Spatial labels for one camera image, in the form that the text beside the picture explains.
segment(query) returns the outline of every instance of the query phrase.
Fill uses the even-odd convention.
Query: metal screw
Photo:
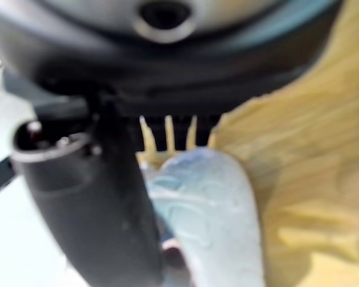
[[[102,148],[99,145],[95,145],[92,147],[92,154],[93,155],[101,155],[102,154]]]
[[[69,145],[70,143],[71,143],[71,140],[68,137],[64,136],[63,138],[61,138],[60,140],[58,140],[56,142],[56,146],[58,148],[64,148],[67,145]]]

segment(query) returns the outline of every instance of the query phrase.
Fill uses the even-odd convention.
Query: wooden surface
[[[269,287],[359,287],[359,0],[316,67],[227,115],[213,143],[251,178]]]

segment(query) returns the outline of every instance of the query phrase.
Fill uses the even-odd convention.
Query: hole
[[[168,266],[175,269],[186,268],[186,263],[181,251],[177,247],[170,247],[163,251],[163,256]]]
[[[188,6],[176,2],[154,2],[145,4],[140,16],[151,27],[160,30],[175,29],[183,24],[191,15]]]

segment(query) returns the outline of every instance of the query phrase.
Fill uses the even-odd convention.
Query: black plastic housing
[[[58,139],[78,132],[77,124],[42,123],[43,133]],[[66,147],[38,149],[23,125],[12,161],[54,238],[90,286],[160,286],[159,234],[128,135],[110,116],[81,136]]]
[[[220,115],[301,76],[325,47],[341,4],[284,1],[228,30],[158,45],[88,28],[38,2],[6,0],[0,58],[56,94],[106,87],[125,117]]]

